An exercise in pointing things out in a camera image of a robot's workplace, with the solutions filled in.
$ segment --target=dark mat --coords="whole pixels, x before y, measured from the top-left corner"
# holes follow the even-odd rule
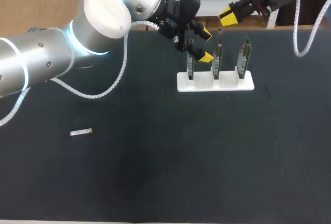
[[[234,68],[244,35],[225,32],[223,69]],[[331,33],[318,32],[301,59],[292,32],[249,36],[253,92],[177,92],[186,55],[156,32],[130,34],[127,70],[104,99],[33,87],[0,128],[0,219],[330,221]],[[122,54],[63,80],[100,93]],[[0,101],[0,116],[17,97]],[[84,128],[94,135],[69,137]]]

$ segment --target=white stand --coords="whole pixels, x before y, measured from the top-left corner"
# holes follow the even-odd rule
[[[252,91],[254,82],[250,71],[240,79],[237,67],[234,71],[221,71],[219,80],[214,80],[211,71],[194,72],[194,80],[188,79],[187,72],[180,72],[177,74],[177,89],[179,92]]]

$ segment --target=metal bracket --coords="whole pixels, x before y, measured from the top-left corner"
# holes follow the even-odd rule
[[[239,51],[239,57],[237,62],[237,70],[240,79],[245,78],[246,70],[248,67],[249,57],[251,52],[251,46],[248,36],[246,36],[243,48]]]
[[[271,12],[269,19],[268,19],[267,29],[275,28],[277,17],[278,17],[278,12],[279,12],[279,9],[275,10],[274,12]]]

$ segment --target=white cable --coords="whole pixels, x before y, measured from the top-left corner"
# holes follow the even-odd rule
[[[319,16],[316,19],[315,25],[311,31],[311,35],[309,37],[306,48],[303,50],[303,52],[299,52],[298,51],[297,32],[298,32],[298,23],[299,23],[299,14],[300,14],[300,0],[296,0],[294,32],[293,32],[294,53],[296,56],[303,57],[309,52],[311,45],[315,39],[316,32],[319,29],[321,21],[330,5],[331,5],[331,0],[327,0],[326,3],[324,4]]]
[[[146,25],[146,26],[149,26],[151,28],[154,28],[157,31],[159,30],[159,26],[156,25],[153,22],[150,22],[150,21],[133,22],[131,24],[131,28],[133,28],[134,26],[137,26],[137,25]],[[61,81],[57,78],[53,78],[51,80],[55,83],[58,83],[62,87],[66,88],[67,90],[71,91],[72,93],[74,93],[74,94],[76,94],[80,97],[83,97],[83,98],[97,99],[97,98],[100,98],[100,97],[103,97],[103,96],[107,95],[118,85],[119,81],[121,80],[121,78],[124,74],[124,70],[125,70],[126,62],[127,62],[127,57],[128,57],[128,35],[129,35],[129,33],[127,33],[124,36],[124,57],[123,57],[123,64],[122,64],[121,71],[119,72],[119,75],[118,75],[116,81],[113,83],[113,85],[108,90],[106,90],[105,92],[103,92],[99,95],[95,95],[95,96],[87,95],[87,94],[83,94],[83,93],[78,92],[77,90],[75,90],[74,88],[70,87],[68,84],[64,83],[63,81]],[[26,94],[29,90],[30,90],[30,88],[27,88],[24,91],[22,91],[21,95],[19,96],[19,99],[16,101],[16,103],[15,103],[13,109],[10,111],[10,113],[5,118],[0,120],[0,127],[3,126],[4,124],[8,123],[14,117],[14,115],[17,113],[18,109],[20,108],[20,106],[23,102],[24,97],[26,96]]]
[[[137,21],[137,22],[133,22],[131,24],[131,28],[133,28],[134,26],[137,26],[137,25],[146,25],[146,26],[149,26],[149,27],[154,28],[155,30],[159,30],[159,26],[156,25],[153,22],[150,22],[150,21]],[[70,92],[74,93],[75,95],[80,96],[80,97],[83,97],[83,98],[86,98],[86,99],[98,99],[98,98],[101,98],[101,97],[106,96],[107,94],[109,94],[118,85],[118,83],[120,82],[120,80],[121,80],[121,78],[122,78],[122,76],[124,74],[126,63],[127,63],[127,57],[128,57],[128,35],[129,35],[129,33],[127,33],[124,36],[124,57],[123,57],[122,68],[121,68],[121,70],[119,72],[119,75],[118,75],[117,79],[113,83],[113,85],[108,90],[106,90],[105,92],[103,92],[103,93],[101,93],[99,95],[87,95],[87,94],[81,93],[81,92],[77,91],[76,89],[70,87],[68,84],[64,83],[60,79],[53,78],[51,80],[53,82],[55,82],[55,83],[58,83],[59,85],[61,85],[62,87],[66,88]]]
[[[19,99],[17,99],[17,101],[16,101],[14,107],[12,108],[12,110],[10,111],[10,113],[5,118],[0,120],[0,127],[3,126],[4,124],[6,124],[7,122],[9,122],[14,117],[14,115],[17,113],[18,109],[20,108],[20,106],[24,100],[24,97],[26,96],[26,94],[29,90],[30,90],[30,88],[27,88],[24,91],[22,91],[22,93],[19,96]]]

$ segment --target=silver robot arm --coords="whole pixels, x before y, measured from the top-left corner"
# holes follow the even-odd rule
[[[80,0],[65,27],[0,38],[0,97],[93,66],[120,43],[132,19],[148,19],[160,1]]]

